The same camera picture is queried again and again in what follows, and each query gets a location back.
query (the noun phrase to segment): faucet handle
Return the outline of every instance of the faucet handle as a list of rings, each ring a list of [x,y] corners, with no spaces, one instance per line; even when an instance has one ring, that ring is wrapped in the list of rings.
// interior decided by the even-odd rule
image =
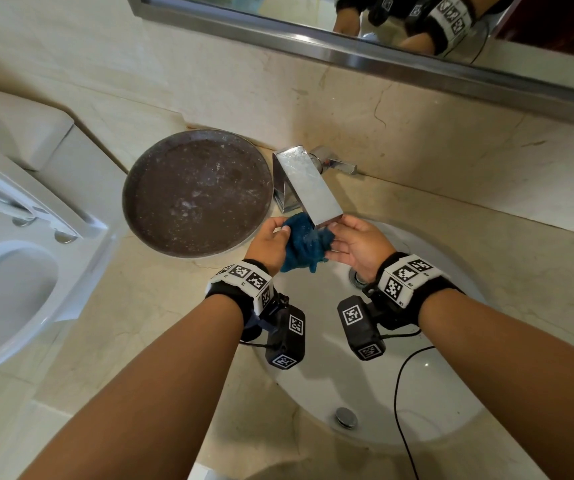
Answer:
[[[349,175],[355,175],[358,171],[355,165],[343,162],[331,148],[326,146],[316,146],[309,152],[309,155],[312,157],[312,160],[314,158],[317,160],[314,161],[314,165],[316,165],[320,173],[324,173],[328,168],[335,168]]]

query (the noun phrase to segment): sink basin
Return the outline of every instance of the sink basin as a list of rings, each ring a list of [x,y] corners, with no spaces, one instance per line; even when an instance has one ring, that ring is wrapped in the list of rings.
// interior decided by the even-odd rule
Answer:
[[[397,250],[415,253],[445,273],[472,298],[485,302],[474,279],[443,250],[426,239],[393,225],[373,222]],[[420,334],[388,339],[385,355],[369,362],[349,349],[336,311],[340,300],[351,295],[368,299],[349,281],[347,265],[320,264],[315,274],[296,269],[275,278],[276,290],[290,297],[307,317],[307,349],[303,362],[288,371],[269,366],[264,350],[257,349],[269,374],[303,409],[316,419],[356,439],[383,445],[401,445],[394,418],[396,376],[405,358],[431,345]],[[413,326],[394,332],[408,333]],[[358,426],[347,430],[335,420],[345,407],[354,412]],[[424,442],[449,435],[465,426],[483,405],[459,379],[443,357],[431,349],[405,366],[398,390],[398,417],[407,442]]]

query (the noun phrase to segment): mirror frame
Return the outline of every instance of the mirror frame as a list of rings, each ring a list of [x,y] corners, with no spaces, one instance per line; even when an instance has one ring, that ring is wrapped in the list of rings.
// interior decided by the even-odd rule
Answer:
[[[135,16],[574,123],[574,88],[413,54],[360,38],[189,0],[129,0]]]

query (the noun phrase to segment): mirror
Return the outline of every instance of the mirror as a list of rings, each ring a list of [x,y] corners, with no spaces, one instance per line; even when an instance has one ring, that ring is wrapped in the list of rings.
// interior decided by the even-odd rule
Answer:
[[[574,88],[574,0],[187,1]]]

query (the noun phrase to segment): finger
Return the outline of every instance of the finger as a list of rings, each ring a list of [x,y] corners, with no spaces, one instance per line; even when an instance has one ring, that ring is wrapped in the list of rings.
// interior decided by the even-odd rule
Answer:
[[[335,251],[327,251],[325,257],[330,261],[341,262],[343,264],[352,265],[352,256],[347,253],[337,253]]]
[[[359,231],[347,227],[338,222],[333,222],[329,225],[329,230],[334,233],[338,241],[355,242],[358,239]]]
[[[273,238],[275,239],[275,241],[280,242],[284,247],[287,246],[287,241],[289,241],[290,235],[291,235],[291,227],[282,226],[282,229],[273,234]]]
[[[350,227],[355,230],[359,231],[366,231],[371,228],[371,225],[368,222],[359,219],[356,216],[352,216],[350,214],[343,214],[343,217],[340,219],[340,222],[347,227]]]
[[[332,241],[331,249],[339,253],[349,253],[349,244],[345,241]]]
[[[282,226],[286,220],[287,217],[269,217],[269,219],[262,223],[257,235],[264,239],[271,239],[275,228]]]

